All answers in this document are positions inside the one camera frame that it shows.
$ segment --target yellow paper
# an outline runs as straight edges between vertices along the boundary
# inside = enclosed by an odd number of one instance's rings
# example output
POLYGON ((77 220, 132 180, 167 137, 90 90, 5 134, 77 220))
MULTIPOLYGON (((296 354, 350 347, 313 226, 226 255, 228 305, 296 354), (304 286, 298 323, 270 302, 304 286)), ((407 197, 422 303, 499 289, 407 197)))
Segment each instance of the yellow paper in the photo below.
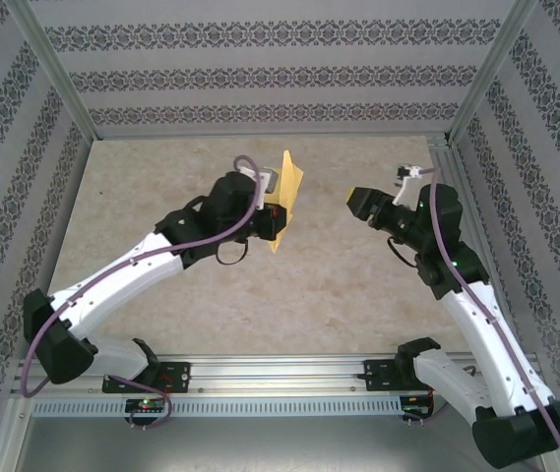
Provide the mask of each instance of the yellow paper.
POLYGON ((286 228, 278 233, 275 241, 269 242, 273 252, 278 250, 281 238, 283 238, 288 224, 292 220, 292 206, 297 199, 297 192, 299 191, 299 185, 301 185, 301 179, 303 178, 303 171, 292 163, 288 150, 283 152, 281 170, 274 170, 280 175, 278 184, 276 185, 275 191, 265 196, 264 200, 269 204, 281 205, 286 208, 286 228))

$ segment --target white arm segment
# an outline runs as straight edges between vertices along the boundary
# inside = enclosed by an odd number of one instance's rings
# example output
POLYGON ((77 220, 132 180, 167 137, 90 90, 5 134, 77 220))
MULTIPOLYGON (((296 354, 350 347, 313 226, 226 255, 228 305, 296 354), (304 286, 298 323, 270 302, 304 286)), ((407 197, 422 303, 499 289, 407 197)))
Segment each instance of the white arm segment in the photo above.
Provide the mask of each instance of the white arm segment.
MULTIPOLYGON (((83 285, 108 268, 145 253, 146 251, 167 246, 171 245, 162 234, 149 234, 137 244, 134 249, 112 262, 107 267, 91 275, 82 282, 52 294, 54 297, 51 304, 52 308, 57 310, 83 285)), ((135 265, 127 265, 109 275, 105 280, 89 290, 85 296, 76 301, 75 305, 70 306, 65 313, 61 315, 60 320, 62 322, 67 320, 72 324, 69 331, 77 339, 85 339, 90 335, 93 329, 116 308, 124 305, 151 285, 179 273, 182 270, 183 263, 181 262, 181 258, 179 256, 173 256, 172 253, 159 254, 139 261, 135 265)))
POLYGON ((441 349, 424 351, 413 362, 417 378, 434 387, 468 424, 476 421, 476 407, 492 406, 487 386, 452 362, 441 349))
MULTIPOLYGON (((498 323, 507 334, 509 342, 516 352, 521 365, 528 373, 529 380, 537 391, 539 398, 545 406, 548 405, 549 398, 552 397, 553 393, 535 373, 518 341, 505 322, 505 318, 498 308, 494 289, 491 285, 486 285, 481 281, 472 283, 470 288, 497 318, 496 323, 498 323)), ((521 381, 516 366, 514 366, 514 363, 507 353, 507 349, 498 337, 496 329, 478 307, 476 307, 469 296, 464 291, 461 293, 451 291, 442 298, 442 303, 455 318, 459 328, 466 337, 467 344, 483 374, 489 391, 491 406, 494 408, 496 416, 514 416, 516 414, 516 409, 519 407, 523 407, 527 411, 535 410, 535 403, 521 381)), ((439 376, 430 374, 432 369, 427 367, 428 363, 424 363, 420 360, 423 354, 424 353, 418 356, 415 362, 416 368, 418 367, 419 370, 423 372, 423 374, 420 374, 418 371, 417 377, 422 382, 430 384, 438 391, 444 393, 444 398, 450 402, 451 399, 447 396, 449 388, 445 385, 445 378, 441 380, 439 376)), ((457 403, 453 403, 453 406, 467 418, 469 416, 468 410, 472 405, 461 405, 460 403, 458 405, 457 403)))

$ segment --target speckled floor surface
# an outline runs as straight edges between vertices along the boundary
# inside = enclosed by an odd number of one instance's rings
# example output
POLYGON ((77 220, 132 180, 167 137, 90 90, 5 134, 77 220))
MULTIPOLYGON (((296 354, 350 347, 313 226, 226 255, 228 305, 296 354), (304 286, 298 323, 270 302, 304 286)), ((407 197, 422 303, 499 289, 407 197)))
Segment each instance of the speckled floor surface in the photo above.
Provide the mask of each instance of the speckled floor surface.
POLYGON ((394 193, 400 162, 430 166, 421 137, 95 143, 51 290, 126 253, 166 213, 206 194, 236 155, 280 167, 285 148, 304 178, 276 254, 253 240, 239 265, 201 261, 119 309, 98 332, 143 338, 159 354, 394 352, 426 335, 447 351, 468 351, 416 272, 390 253, 386 234, 345 206, 349 187, 394 193))

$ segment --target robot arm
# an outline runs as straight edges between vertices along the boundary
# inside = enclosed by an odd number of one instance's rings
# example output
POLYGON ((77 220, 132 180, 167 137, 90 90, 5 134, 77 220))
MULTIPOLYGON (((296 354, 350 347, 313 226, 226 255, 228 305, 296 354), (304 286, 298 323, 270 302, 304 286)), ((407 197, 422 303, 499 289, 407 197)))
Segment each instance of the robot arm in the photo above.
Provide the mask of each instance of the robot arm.
POLYGON ((144 341, 101 339, 93 335, 93 330, 116 308, 150 286, 201 259, 216 256, 219 245, 224 242, 246 244, 247 238, 252 236, 274 241, 286 226, 286 210, 282 206, 265 204, 265 193, 273 192, 278 174, 272 169, 262 169, 255 211, 239 230, 204 246, 176 252, 167 249, 207 240, 233 227, 254 204, 254 179, 255 173, 246 167, 228 172, 216 181, 208 196, 198 197, 184 208, 169 213, 156 224, 154 232, 110 265, 50 296, 40 290, 27 295, 24 332, 29 343, 43 324, 67 305, 35 351, 54 384, 69 382, 85 373, 153 384, 152 375, 157 371, 158 360, 144 341), (125 262, 129 263, 114 269, 125 262), (89 291, 77 297, 82 288, 95 282, 89 291))
POLYGON ((416 252, 415 267, 420 279, 459 325, 485 384, 458 368, 432 339, 401 346, 398 356, 403 359, 399 363, 397 359, 397 364, 410 370, 407 377, 434 387, 466 418, 479 450, 494 467, 553 450, 557 443, 532 398, 532 390, 559 434, 560 400, 554 399, 531 367, 498 308, 480 259, 460 240, 463 208, 457 192, 452 187, 436 184, 435 209, 446 251, 464 282, 488 308, 491 318, 476 306, 451 274, 433 231, 430 186, 421 182, 423 173, 414 166, 401 166, 398 178, 402 190, 396 197, 374 189, 355 188, 347 205, 354 216, 367 221, 370 227, 391 234, 390 246, 391 242, 404 244, 416 252), (413 191, 414 198, 409 196, 413 191), (413 201, 415 210, 410 207, 413 201), (504 339, 496 325, 502 328, 504 339), (526 383, 519 367, 527 376, 526 383))

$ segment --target patterned wallpaper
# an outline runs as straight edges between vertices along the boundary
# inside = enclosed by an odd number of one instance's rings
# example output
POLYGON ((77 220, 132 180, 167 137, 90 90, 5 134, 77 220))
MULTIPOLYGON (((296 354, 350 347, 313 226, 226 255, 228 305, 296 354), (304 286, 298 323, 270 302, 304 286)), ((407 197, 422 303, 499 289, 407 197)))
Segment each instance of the patterned wallpaper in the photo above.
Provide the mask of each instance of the patterned wallpaper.
POLYGON ((51 278, 88 151, 0 1, 0 413, 23 298, 51 278))
POLYGON ((114 137, 445 132, 512 0, 426 3, 31 4, 114 137))
POLYGON ((518 335, 560 396, 560 1, 540 1, 460 142, 518 335))

